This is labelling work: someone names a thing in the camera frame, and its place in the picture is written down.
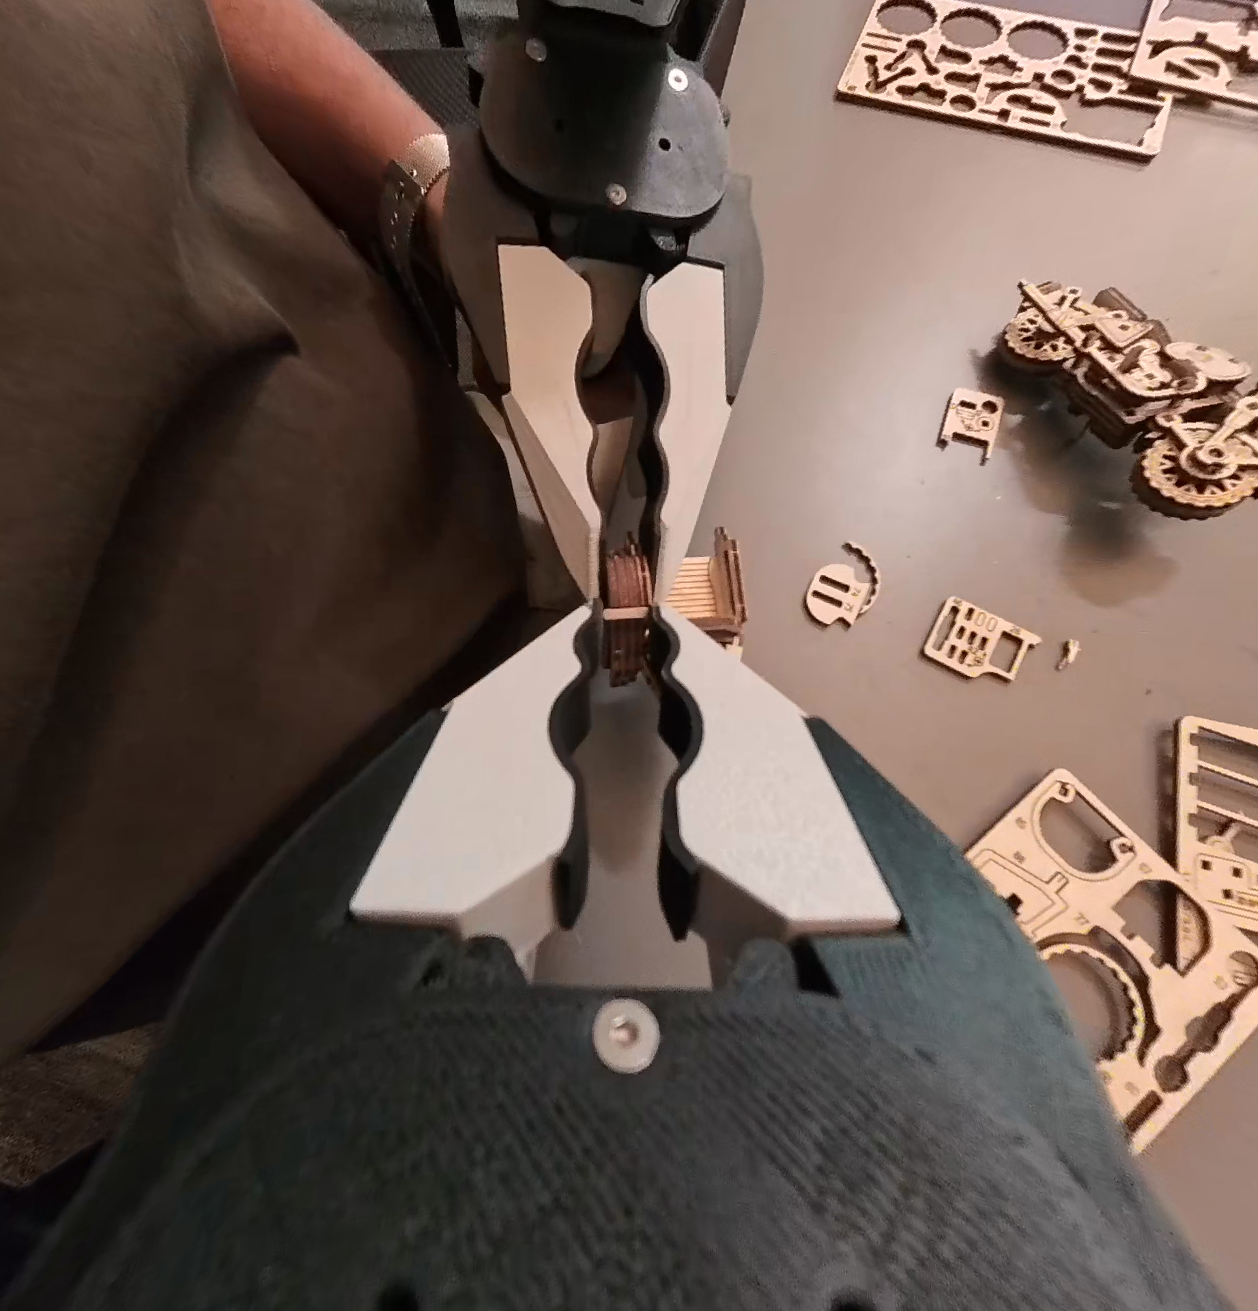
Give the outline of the person's brown shirt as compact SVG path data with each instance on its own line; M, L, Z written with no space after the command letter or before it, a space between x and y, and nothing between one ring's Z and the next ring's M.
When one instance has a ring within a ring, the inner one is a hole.
M0 1069L524 604L383 230L209 2L0 2Z

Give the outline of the wooden sheet with round cutouts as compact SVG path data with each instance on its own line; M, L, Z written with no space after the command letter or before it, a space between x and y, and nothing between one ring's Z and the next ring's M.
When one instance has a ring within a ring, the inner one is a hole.
M840 99L1147 162L1173 96L1129 76L1136 31L990 2L875 2Z

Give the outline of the wooden sheet with gear cutout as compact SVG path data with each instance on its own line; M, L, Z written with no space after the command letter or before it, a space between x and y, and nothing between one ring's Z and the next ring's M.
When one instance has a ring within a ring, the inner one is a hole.
M1078 808L1114 828L1103 868L1048 841L1047 813ZM1258 1032L1258 860L1233 849L1256 823L1211 811L1227 834L1177 868L1057 768L967 850L1040 958L1100 983L1114 1028L1096 1069L1136 1153Z

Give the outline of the person's left hand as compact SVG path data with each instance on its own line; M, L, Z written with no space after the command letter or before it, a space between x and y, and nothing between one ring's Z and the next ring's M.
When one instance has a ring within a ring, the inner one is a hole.
M612 516L628 476L628 494L643 495L643 473L625 472L647 421L647 384L639 372L638 311L647 275L628 264L579 257L591 293L593 328L578 367L579 394L594 424L590 479L600 509Z

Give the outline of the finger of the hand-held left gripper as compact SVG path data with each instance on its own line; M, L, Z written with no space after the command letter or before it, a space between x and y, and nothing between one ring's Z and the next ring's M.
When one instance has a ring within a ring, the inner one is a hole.
M605 516L590 473L595 425L578 386L593 331L591 288L545 245L503 242L499 256L507 425L574 582L597 599Z
M653 495L655 573L675 577L687 555L726 434L725 288L718 267L687 260L643 292L642 322L662 367L649 449L661 465Z

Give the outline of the small square wooden piece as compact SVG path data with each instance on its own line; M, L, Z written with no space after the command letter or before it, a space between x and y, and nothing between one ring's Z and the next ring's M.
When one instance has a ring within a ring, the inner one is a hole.
M973 387L956 387L947 401L938 430L937 445L952 443L979 447L980 462L987 465L998 446L1006 401L1002 395Z

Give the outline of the wooden sheet with rectangular cutouts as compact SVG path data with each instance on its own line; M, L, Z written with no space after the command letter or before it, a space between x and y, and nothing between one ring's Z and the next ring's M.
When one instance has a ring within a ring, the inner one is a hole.
M1258 729L1177 725L1175 856L1200 902L1258 936Z

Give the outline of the rectangular slotted wooden piece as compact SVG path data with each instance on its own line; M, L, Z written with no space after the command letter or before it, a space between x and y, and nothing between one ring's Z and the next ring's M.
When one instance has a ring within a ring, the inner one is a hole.
M922 655L965 679L1012 682L1040 643L1036 632L953 595L935 615Z

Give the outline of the wooden cart body assembly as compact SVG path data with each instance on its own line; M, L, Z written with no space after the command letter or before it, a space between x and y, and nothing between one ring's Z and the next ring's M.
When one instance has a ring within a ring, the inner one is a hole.
M750 617L740 546L726 528L716 529L710 555L683 559L669 604L737 658Z

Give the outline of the person's left forearm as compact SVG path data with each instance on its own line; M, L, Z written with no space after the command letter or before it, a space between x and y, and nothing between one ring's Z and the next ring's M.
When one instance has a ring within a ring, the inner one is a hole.
M252 126L343 233L374 240L389 166L444 162L441 125L310 1L211 1Z

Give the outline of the wooden motorcycle model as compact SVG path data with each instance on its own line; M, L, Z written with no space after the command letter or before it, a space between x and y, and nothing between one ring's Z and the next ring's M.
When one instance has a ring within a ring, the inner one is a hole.
M1258 371L1227 349L1171 335L1117 288L1022 279L999 350L1133 454L1130 483L1151 510L1207 520L1258 499Z

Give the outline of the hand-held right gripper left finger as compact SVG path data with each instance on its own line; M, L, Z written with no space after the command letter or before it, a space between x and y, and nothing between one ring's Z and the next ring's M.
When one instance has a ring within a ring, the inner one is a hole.
M586 786L604 607L544 630L432 725L428 752L351 902L362 921L507 942L524 974L583 909Z

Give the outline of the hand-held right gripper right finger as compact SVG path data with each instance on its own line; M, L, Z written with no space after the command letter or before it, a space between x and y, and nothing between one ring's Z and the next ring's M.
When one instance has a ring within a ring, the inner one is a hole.
M901 910L804 711L675 607L654 613L658 886L677 939L732 974L752 942L882 936Z

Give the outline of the grey desk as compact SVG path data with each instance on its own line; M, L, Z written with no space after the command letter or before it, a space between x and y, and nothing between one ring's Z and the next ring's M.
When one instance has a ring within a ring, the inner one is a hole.
M1153 835L1177 715L1258 726L1258 499L1152 511L998 337L1018 279L1058 278L1258 369L1258 114L1178 106L1156 159L1121 162L837 102L868 8L752 2L731 77L766 304L703 528L741 540L748 663L961 845L1053 765ZM987 465L937 445L960 386L1005 398ZM804 595L849 540L882 589L825 628ZM922 655L953 595L1042 637L1014 681Z

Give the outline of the round slotted wooden piece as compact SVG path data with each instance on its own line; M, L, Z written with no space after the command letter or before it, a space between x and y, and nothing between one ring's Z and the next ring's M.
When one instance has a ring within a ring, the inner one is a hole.
M882 589L882 572L872 554L855 540L844 542L841 548L846 558L819 566L804 595L807 614L825 628L852 628L868 614Z

